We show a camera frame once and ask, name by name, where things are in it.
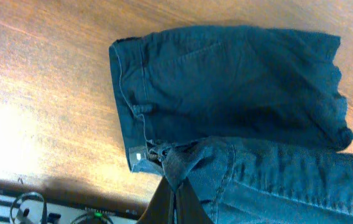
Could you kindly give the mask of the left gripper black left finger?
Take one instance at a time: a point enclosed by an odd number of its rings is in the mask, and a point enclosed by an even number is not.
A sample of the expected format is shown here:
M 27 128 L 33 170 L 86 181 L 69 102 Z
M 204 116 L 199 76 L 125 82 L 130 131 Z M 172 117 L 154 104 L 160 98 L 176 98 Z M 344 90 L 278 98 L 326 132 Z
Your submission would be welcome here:
M 174 192 L 163 177 L 137 224 L 174 224 Z

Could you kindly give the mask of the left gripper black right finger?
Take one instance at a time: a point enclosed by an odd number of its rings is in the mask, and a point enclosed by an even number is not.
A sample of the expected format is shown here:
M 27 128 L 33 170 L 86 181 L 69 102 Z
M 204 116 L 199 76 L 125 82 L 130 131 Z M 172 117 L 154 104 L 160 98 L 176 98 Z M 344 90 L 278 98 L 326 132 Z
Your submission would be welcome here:
M 213 224 L 198 200 L 189 179 L 185 179 L 175 192 L 175 223 Z

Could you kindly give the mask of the navy blue shorts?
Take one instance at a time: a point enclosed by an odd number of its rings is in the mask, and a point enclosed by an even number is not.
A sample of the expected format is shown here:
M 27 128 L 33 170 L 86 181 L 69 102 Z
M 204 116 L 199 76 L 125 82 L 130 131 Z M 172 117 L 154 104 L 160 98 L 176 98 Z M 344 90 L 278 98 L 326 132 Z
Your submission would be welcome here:
M 131 172 L 188 179 L 214 223 L 353 223 L 337 35 L 193 26 L 109 47 Z

